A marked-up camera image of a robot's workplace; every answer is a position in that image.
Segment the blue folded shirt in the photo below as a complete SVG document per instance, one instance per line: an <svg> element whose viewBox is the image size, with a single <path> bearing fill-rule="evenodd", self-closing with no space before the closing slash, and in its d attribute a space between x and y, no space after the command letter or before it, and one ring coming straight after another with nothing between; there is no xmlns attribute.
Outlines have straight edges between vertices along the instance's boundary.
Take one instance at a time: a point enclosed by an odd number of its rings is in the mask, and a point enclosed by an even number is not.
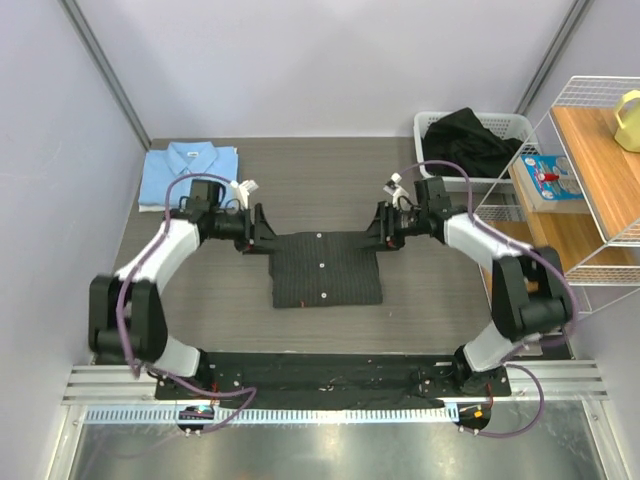
<svg viewBox="0 0 640 480"><path fill-rule="evenodd" d="M169 184L187 173L212 173L229 180L238 179L238 154L233 147L214 147L211 142L171 142L166 150L150 150L144 159L142 183L138 205L140 211L161 210ZM188 178L178 182L171 190L172 208L178 207L180 197L189 196ZM221 205L233 198L228 185Z"/></svg>

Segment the yellow pitcher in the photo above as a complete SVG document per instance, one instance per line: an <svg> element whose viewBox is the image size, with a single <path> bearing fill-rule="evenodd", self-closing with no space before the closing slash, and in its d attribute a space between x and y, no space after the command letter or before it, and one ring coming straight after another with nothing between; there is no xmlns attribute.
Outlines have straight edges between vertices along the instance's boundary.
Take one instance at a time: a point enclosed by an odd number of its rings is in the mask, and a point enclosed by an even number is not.
<svg viewBox="0 0 640 480"><path fill-rule="evenodd" d="M627 103L636 99L640 99L640 90L632 90L625 93L613 111L618 121L618 131L615 135L616 142L629 152L640 152L640 101L632 105L623 114L623 118L620 118L620 112Z"/></svg>

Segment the shirt collar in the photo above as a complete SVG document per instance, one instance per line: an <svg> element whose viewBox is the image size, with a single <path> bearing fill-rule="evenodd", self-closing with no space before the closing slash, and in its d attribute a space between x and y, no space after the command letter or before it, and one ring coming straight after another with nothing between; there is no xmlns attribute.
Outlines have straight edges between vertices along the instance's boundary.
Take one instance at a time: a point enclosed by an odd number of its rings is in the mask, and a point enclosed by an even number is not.
<svg viewBox="0 0 640 480"><path fill-rule="evenodd" d="M198 156L189 157L190 152L197 152ZM171 142L167 147L166 161L174 175L186 173L206 172L218 158L218 151L211 142L182 143Z"/></svg>

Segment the shelf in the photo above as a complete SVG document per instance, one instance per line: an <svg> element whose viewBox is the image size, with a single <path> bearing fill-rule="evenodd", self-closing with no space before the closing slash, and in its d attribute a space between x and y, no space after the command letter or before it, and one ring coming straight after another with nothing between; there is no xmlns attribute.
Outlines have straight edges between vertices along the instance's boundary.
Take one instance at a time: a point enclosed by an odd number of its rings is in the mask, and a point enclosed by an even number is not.
<svg viewBox="0 0 640 480"><path fill-rule="evenodd" d="M614 140L612 109L554 107L551 118L604 238L610 240L640 218L640 153L627 152ZM640 229L625 237L640 240Z"/></svg>
<svg viewBox="0 0 640 480"><path fill-rule="evenodd" d="M604 244L591 215L532 211L513 167L509 168L509 174L529 224L533 245L550 245L555 248L565 272ZM586 265L635 266L636 261L633 252L628 248L607 247L586 262Z"/></svg>
<svg viewBox="0 0 640 480"><path fill-rule="evenodd" d="M494 228L497 228L502 233L506 233L511 238L520 240L525 243L533 243L531 238L531 232L525 222L487 222ZM487 287L487 293L489 294L489 303L491 303L491 274L484 268L482 269L482 276L484 277L485 286ZM535 290L536 284L529 284L529 291Z"/></svg>

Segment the white plastic basket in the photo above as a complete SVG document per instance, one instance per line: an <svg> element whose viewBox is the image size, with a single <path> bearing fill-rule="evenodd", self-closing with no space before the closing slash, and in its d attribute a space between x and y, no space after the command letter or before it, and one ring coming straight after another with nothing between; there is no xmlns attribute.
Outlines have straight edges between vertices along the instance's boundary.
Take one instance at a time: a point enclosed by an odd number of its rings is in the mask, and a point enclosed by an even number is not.
<svg viewBox="0 0 640 480"><path fill-rule="evenodd" d="M416 143L416 158L419 162L425 160L422 153L422 137L429 128L429 125L440 120L442 117L449 115L451 112L420 112L413 120L413 137ZM523 142L527 142L522 150L523 153L539 152L538 138L533 133L531 122L522 115L509 113L476 113L476 117L485 128L491 130L494 135L500 138L517 138ZM424 165L420 165L420 173L424 178L432 175L427 172ZM464 178L462 177L443 177L445 184L450 190L464 191ZM511 180L496 180L495 178L477 178L471 177L474 184L474 191L486 191L495 182L502 185L510 185Z"/></svg>

